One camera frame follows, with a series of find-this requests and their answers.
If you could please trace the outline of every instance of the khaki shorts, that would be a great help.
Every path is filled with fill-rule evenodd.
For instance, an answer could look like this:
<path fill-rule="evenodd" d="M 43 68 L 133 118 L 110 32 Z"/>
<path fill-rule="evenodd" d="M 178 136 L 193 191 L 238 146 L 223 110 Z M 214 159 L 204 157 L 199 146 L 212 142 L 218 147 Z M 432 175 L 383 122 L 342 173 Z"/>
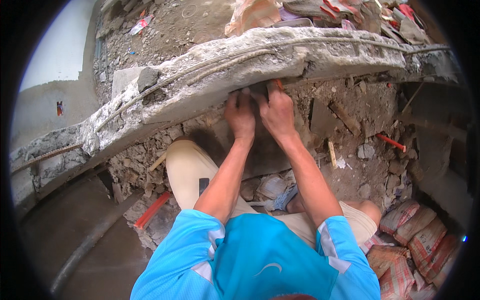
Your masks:
<path fill-rule="evenodd" d="M 212 180 L 218 167 L 210 156 L 192 141 L 176 141 L 167 150 L 167 173 L 173 194 L 181 209 L 192 209 L 198 199 L 199 179 Z M 357 244 L 361 245 L 377 231 L 377 225 L 365 213 L 340 201 L 343 214 L 352 227 Z M 242 197 L 239 196 L 237 206 L 231 217 L 241 214 L 257 214 Z M 302 240 L 315 247 L 315 225 L 306 213 L 275 216 L 298 235 Z"/>

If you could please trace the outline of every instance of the leg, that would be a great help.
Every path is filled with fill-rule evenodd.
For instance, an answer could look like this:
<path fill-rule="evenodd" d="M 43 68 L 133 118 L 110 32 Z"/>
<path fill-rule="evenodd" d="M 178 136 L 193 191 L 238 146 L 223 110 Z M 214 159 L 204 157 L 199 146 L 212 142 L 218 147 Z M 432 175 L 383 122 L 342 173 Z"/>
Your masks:
<path fill-rule="evenodd" d="M 167 149 L 167 173 L 173 194 L 181 209 L 192 209 L 198 200 L 200 178 L 212 180 L 218 167 L 210 156 L 186 137 L 177 138 Z M 240 196 L 231 217 L 256 211 Z"/>
<path fill-rule="evenodd" d="M 284 222 L 290 230 L 295 232 L 307 244 L 314 247 L 316 242 L 316 228 L 304 213 L 305 208 L 301 204 L 300 193 L 287 205 L 290 215 L 278 216 L 277 219 Z M 372 237 L 380 223 L 380 209 L 372 201 L 353 202 L 346 204 L 340 201 L 343 215 L 352 228 L 357 244 L 361 245 Z"/>

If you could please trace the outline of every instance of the hand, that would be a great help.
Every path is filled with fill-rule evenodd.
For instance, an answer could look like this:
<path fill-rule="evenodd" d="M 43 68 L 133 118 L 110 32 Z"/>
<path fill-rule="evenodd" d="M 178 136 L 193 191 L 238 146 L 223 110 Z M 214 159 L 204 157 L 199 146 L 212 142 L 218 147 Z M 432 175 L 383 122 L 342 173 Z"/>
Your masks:
<path fill-rule="evenodd" d="M 293 118 L 293 101 L 285 94 L 275 81 L 267 84 L 268 98 L 252 93 L 260 109 L 262 123 L 277 143 L 297 135 Z"/>
<path fill-rule="evenodd" d="M 224 115 L 235 140 L 246 141 L 251 147 L 255 137 L 255 117 L 250 105 L 249 88 L 230 93 Z"/>

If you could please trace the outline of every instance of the forearm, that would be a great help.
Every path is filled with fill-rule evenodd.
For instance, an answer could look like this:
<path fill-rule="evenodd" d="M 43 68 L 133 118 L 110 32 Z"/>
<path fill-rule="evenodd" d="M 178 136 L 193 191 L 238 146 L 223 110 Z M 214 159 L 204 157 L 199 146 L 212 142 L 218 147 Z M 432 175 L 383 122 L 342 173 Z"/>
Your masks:
<path fill-rule="evenodd" d="M 278 141 L 287 155 L 297 180 L 303 206 L 315 226 L 331 216 L 342 216 L 342 209 L 328 187 L 315 160 L 303 146 L 300 136 L 293 135 Z"/>
<path fill-rule="evenodd" d="M 220 169 L 198 198 L 193 209 L 213 216 L 225 224 L 237 204 L 250 141 L 236 139 Z"/>

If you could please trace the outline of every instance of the blue shirt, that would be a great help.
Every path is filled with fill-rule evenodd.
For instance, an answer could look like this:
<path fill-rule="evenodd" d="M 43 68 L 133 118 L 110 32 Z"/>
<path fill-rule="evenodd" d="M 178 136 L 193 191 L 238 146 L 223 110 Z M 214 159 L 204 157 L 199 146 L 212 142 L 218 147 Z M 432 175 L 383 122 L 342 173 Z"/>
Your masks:
<path fill-rule="evenodd" d="M 182 210 L 133 286 L 131 300 L 380 299 L 377 276 L 343 216 L 317 230 L 316 250 L 281 221 L 243 214 L 227 225 Z"/>

